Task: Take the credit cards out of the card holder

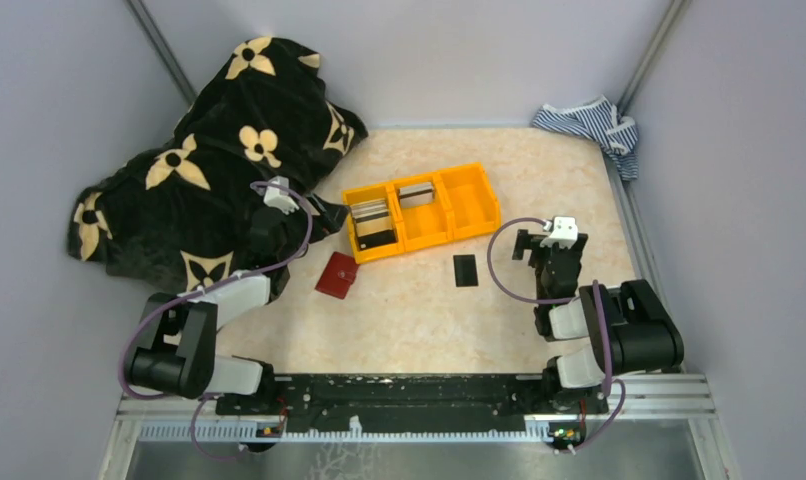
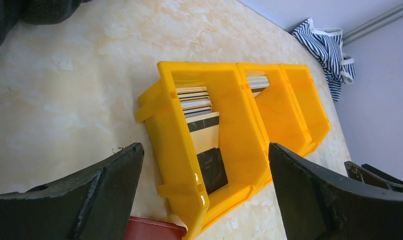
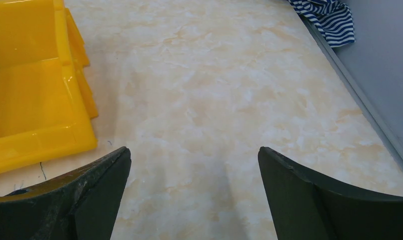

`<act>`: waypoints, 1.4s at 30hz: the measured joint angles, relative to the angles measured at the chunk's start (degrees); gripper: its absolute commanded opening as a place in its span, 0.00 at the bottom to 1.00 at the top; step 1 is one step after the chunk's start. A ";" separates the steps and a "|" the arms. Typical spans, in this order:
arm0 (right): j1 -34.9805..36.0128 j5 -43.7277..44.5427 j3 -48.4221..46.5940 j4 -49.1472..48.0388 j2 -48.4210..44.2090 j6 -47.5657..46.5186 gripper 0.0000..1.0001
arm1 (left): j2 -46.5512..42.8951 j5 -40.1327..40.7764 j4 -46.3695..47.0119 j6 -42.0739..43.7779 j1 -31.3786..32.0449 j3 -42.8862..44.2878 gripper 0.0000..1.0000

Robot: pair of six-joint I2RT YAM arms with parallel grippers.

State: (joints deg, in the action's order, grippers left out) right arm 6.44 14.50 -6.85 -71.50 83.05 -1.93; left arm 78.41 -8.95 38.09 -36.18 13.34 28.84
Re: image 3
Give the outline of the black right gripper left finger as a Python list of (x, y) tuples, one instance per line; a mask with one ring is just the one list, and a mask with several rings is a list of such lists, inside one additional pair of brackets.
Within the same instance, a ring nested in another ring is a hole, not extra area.
[(120, 147), (70, 172), (0, 196), (0, 240), (108, 240), (131, 169)]

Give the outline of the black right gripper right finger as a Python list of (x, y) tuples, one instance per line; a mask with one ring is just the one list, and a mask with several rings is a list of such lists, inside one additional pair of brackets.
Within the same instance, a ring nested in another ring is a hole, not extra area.
[(403, 240), (403, 197), (357, 187), (261, 147), (258, 164), (280, 240)]

